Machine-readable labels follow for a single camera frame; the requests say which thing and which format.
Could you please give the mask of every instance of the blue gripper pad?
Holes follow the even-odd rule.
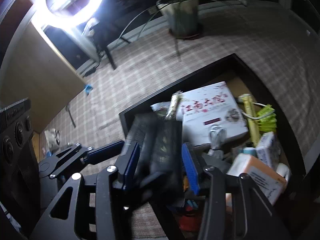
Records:
[[[123,190],[128,190],[133,186],[133,177],[134,177],[134,172],[136,171],[137,168],[137,163],[139,160],[140,156],[140,146],[137,143],[133,143],[134,147],[131,152],[131,157],[128,162],[127,168],[125,169],[124,172],[124,186]]]
[[[182,145],[182,160],[187,172],[190,188],[195,195],[198,195],[200,191],[199,180],[203,172],[203,167],[199,163],[199,160],[189,143],[184,143]]]

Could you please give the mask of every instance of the orange box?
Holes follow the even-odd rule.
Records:
[[[272,205],[274,205],[286,185],[284,177],[280,176],[272,168],[249,154],[240,153],[227,172],[228,175],[236,177],[241,173],[250,175]],[[227,211],[229,211],[230,208],[232,208],[230,193],[226,193],[226,204]]]

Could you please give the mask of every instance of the white box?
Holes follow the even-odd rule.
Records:
[[[265,165],[276,170],[280,148],[273,132],[264,133],[256,147],[257,157]]]
[[[183,115],[183,139],[193,146],[209,144],[213,124],[225,128],[225,142],[248,132],[241,111],[225,82],[205,86],[181,95],[177,119]]]

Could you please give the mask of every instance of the bolt head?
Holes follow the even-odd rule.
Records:
[[[79,172],[74,173],[74,174],[72,174],[71,178],[74,179],[74,180],[80,179],[81,178],[81,173],[79,173]]]
[[[110,165],[110,166],[107,167],[107,171],[108,172],[114,172],[116,169],[117,169],[117,167],[114,166],[114,165]]]
[[[241,179],[249,179],[250,176],[249,176],[248,174],[246,174],[246,173],[242,173],[242,174],[240,175],[240,178],[241,178]]]
[[[214,170],[214,167],[213,166],[206,166],[205,168],[204,168],[206,171],[213,171]]]

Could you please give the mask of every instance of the floor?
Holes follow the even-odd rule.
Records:
[[[285,112],[300,150],[307,154],[320,132],[319,57],[313,40],[276,8],[225,9],[201,19],[204,35],[179,41],[181,59],[166,28],[148,34],[112,52],[118,65],[102,62],[86,78],[93,90],[82,91],[70,103],[74,129],[63,109],[48,125],[61,131],[61,144],[80,142],[99,147],[124,139],[118,114],[179,78],[231,53],[236,53],[268,87]],[[40,135],[44,145],[44,135]],[[116,157],[85,168],[83,174],[101,170]],[[136,238],[165,236],[150,206],[136,211]]]

